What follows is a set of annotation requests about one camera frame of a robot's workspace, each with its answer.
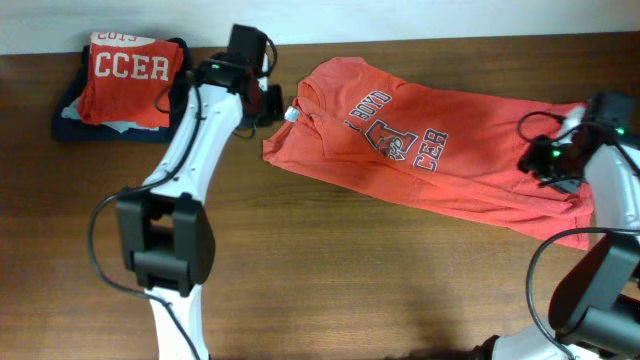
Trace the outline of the red McKinney Boyd t-shirt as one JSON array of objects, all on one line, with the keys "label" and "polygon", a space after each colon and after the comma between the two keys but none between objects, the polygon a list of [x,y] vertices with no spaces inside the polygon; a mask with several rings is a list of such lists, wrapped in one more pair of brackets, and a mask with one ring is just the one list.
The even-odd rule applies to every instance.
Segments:
[{"label": "red McKinney Boyd t-shirt", "polygon": [[594,200],[540,187],[518,169],[528,141],[576,105],[438,90],[359,57],[298,85],[298,116],[263,143],[266,162],[391,203],[508,228],[584,250]]}]

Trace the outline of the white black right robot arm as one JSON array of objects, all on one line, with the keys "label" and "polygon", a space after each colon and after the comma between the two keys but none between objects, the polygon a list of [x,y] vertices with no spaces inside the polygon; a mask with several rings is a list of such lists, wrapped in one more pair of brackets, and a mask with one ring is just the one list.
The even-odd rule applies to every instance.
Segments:
[{"label": "white black right robot arm", "polygon": [[542,253],[570,236],[559,232],[532,256],[525,280],[529,328],[493,336],[467,353],[469,359],[636,359],[639,302],[624,295],[639,281],[639,137],[632,133],[633,98],[599,92],[557,120],[555,137],[529,139],[518,168],[540,186],[575,193],[590,186],[596,223],[574,234],[599,240],[556,287],[548,317],[533,301],[533,278]]}]

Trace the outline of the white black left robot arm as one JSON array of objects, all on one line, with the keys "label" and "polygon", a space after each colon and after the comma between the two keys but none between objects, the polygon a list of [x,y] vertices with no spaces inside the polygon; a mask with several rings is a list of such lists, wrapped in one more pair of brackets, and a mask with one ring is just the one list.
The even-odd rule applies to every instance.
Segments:
[{"label": "white black left robot arm", "polygon": [[230,137],[252,138],[282,116],[281,89],[268,82],[277,59],[264,32],[234,25],[226,50],[194,69],[160,164],[116,202],[124,266],[151,304],[162,359],[210,356],[202,324],[202,287],[215,258],[208,187]]}]

